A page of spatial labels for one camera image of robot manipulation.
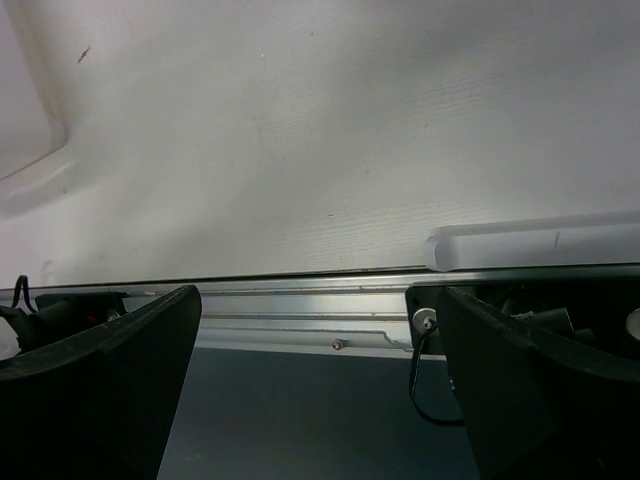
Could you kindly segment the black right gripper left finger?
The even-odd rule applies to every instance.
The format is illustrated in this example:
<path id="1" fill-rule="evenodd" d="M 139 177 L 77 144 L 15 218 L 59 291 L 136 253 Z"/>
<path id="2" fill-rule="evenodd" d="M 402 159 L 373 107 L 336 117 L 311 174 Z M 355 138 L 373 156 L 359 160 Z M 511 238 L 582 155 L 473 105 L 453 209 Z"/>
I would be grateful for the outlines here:
<path id="1" fill-rule="evenodd" d="M 1 311 L 1 475 L 153 479 L 201 319 L 192 285 L 48 344 Z"/>

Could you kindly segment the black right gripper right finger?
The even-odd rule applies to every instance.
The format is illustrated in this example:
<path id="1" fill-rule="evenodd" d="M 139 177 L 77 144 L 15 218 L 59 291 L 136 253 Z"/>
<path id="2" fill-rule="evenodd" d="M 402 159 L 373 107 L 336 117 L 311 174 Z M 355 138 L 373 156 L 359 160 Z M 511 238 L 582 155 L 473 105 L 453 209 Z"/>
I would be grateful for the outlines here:
<path id="1" fill-rule="evenodd" d="M 483 479 L 636 479 L 639 364 L 445 288 L 437 318 Z"/>

